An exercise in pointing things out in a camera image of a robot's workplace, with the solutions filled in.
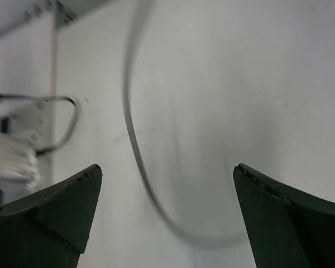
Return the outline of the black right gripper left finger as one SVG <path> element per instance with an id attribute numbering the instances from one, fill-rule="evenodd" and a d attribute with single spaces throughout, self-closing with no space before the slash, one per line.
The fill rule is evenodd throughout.
<path id="1" fill-rule="evenodd" d="M 0 206 L 0 267 L 77 267 L 101 185 L 102 170 L 93 164 Z"/>

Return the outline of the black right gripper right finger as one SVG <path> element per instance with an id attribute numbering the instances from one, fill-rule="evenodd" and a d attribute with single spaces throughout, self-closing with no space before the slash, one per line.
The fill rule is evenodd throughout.
<path id="1" fill-rule="evenodd" d="M 335 203 L 245 164 L 233 180 L 257 267 L 335 267 Z"/>

